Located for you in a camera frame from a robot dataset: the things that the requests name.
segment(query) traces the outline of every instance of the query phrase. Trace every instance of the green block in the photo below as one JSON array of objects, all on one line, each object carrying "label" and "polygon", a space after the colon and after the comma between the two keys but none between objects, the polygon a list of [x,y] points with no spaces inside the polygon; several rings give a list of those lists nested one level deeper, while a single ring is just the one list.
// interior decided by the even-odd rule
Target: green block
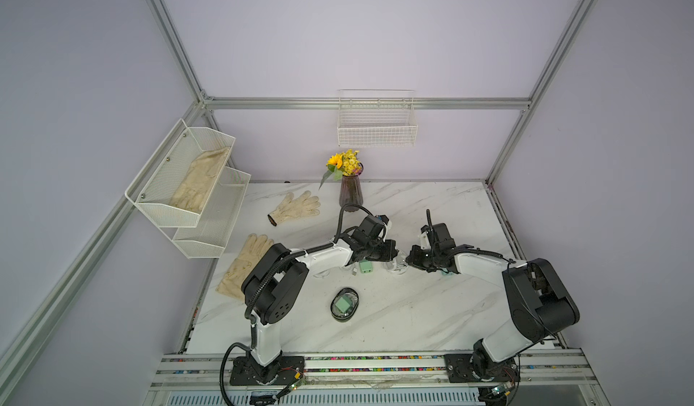
[{"label": "green block", "polygon": [[370,260],[362,260],[359,262],[359,270],[361,273],[369,273],[373,271],[373,265],[371,264]]},{"label": "green block", "polygon": [[347,312],[347,310],[349,310],[350,307],[352,306],[352,301],[350,300],[350,298],[340,297],[340,299],[338,299],[337,302],[335,303],[335,306],[341,312]]}]

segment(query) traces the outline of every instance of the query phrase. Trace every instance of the white marble surface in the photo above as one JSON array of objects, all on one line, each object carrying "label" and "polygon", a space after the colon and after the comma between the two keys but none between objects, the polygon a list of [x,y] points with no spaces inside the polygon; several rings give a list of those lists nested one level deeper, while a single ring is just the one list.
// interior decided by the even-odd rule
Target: white marble surface
[{"label": "white marble surface", "polygon": [[[310,190],[321,198],[317,217],[273,227],[266,215],[288,192]],[[393,221],[388,234],[407,254],[426,223],[445,222],[457,245],[470,244],[508,257],[511,248],[481,183],[362,183],[364,206]],[[214,289],[236,258],[248,234],[266,234],[288,248],[328,241],[337,228],[339,184],[252,183],[206,292],[188,353],[222,353],[234,341],[250,343],[244,304]],[[343,228],[358,225],[364,214],[346,213]],[[335,321],[328,309],[334,295],[351,287],[360,306],[350,321]],[[378,263],[371,273],[332,269],[325,278],[310,276],[291,312],[283,318],[282,349],[288,353],[471,349],[509,317],[503,290],[464,275],[442,276],[410,267],[391,275]]]}]

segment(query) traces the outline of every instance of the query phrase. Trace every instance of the transparent container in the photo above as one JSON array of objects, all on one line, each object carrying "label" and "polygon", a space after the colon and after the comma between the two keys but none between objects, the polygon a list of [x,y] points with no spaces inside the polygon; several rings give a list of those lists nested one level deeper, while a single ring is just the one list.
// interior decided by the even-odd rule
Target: transparent container
[{"label": "transparent container", "polygon": [[[340,186],[340,207],[345,204],[364,204],[364,196],[361,194],[361,183],[359,176],[342,176]],[[347,212],[356,212],[359,208],[348,206],[345,208]]]},{"label": "transparent container", "polygon": [[383,269],[385,269],[388,273],[392,273],[394,275],[401,275],[407,271],[407,268],[409,267],[407,265],[407,262],[404,260],[405,253],[399,249],[398,247],[395,247],[396,250],[398,250],[398,254],[395,256],[395,258],[390,261],[390,262],[384,262],[381,263],[383,266]]}]

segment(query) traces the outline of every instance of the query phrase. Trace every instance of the metal grille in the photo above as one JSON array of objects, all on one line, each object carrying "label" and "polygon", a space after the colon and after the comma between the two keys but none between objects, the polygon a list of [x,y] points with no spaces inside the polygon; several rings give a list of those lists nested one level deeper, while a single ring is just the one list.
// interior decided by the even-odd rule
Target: metal grille
[{"label": "metal grille", "polygon": [[[393,100],[388,97],[393,94],[406,97]],[[360,98],[353,103],[343,95],[377,95],[377,98]],[[414,146],[417,124],[413,100],[411,90],[342,90],[337,117],[338,144],[342,147]]]},{"label": "metal grille", "polygon": [[[232,403],[249,405],[252,392],[229,391]],[[169,406],[223,405],[218,392],[184,391],[171,393]],[[393,388],[376,389],[306,389],[290,393],[278,402],[280,405],[369,405],[369,406],[464,406],[483,405],[477,399],[477,389],[460,388]]]},{"label": "metal grille", "polygon": [[224,252],[241,210],[250,174],[237,169],[222,169],[207,208],[198,226],[178,228],[173,243],[188,258],[218,258]]},{"label": "metal grille", "polygon": [[[197,226],[201,214],[169,206],[171,197],[183,182],[193,160],[204,151],[228,147],[229,152],[224,159],[226,162],[234,141],[234,137],[210,128],[187,127],[167,154],[167,159],[162,161],[135,199],[136,207],[160,228]],[[210,198],[203,204],[203,213]]]}]

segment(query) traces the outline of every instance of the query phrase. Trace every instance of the red wire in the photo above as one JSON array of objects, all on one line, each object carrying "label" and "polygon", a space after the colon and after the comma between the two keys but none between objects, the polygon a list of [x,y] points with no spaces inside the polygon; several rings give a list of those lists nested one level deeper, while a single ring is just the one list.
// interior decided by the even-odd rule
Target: red wire
[{"label": "red wire", "polygon": [[505,371],[506,374],[509,375],[509,377],[511,378],[511,386],[516,386],[516,381],[514,380],[514,377],[511,376],[511,374],[510,374],[509,371],[506,369],[506,367],[504,367],[504,371]]}]

